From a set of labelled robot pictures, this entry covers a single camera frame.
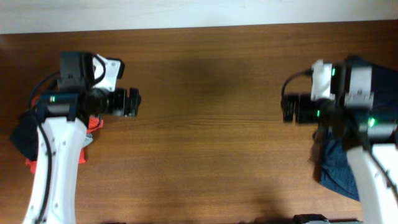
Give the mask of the black t-shirt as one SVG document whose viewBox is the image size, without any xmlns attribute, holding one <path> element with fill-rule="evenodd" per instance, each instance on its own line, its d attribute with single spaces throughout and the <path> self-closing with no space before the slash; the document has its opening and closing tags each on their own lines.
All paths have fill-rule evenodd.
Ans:
<svg viewBox="0 0 398 224">
<path fill-rule="evenodd" d="M 28 160 L 36 161 L 38 156 L 37 123 L 28 110 L 19 117 L 19 124 L 9 137 L 16 149 Z"/>
</svg>

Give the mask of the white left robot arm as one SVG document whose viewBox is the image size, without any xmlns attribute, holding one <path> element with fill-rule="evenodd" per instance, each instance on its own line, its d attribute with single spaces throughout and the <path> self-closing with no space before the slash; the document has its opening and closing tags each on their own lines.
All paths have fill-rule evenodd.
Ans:
<svg viewBox="0 0 398 224">
<path fill-rule="evenodd" d="M 118 88 L 125 64 L 90 52 L 62 52 L 57 89 L 40 94 L 30 109 L 37 125 L 34 183 L 24 223 L 75 223 L 78 161 L 90 118 L 133 118 L 139 90 Z"/>
</svg>

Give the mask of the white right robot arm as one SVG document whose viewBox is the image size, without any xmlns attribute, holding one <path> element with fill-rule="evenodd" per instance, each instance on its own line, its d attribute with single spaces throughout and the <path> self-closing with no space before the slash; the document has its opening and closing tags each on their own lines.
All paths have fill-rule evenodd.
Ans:
<svg viewBox="0 0 398 224">
<path fill-rule="evenodd" d="M 337 119 L 365 223 L 397 223 L 397 72 L 351 57 L 318 60 L 287 81 L 300 76 L 311 77 L 311 93 L 281 94 L 284 121 Z"/>
</svg>

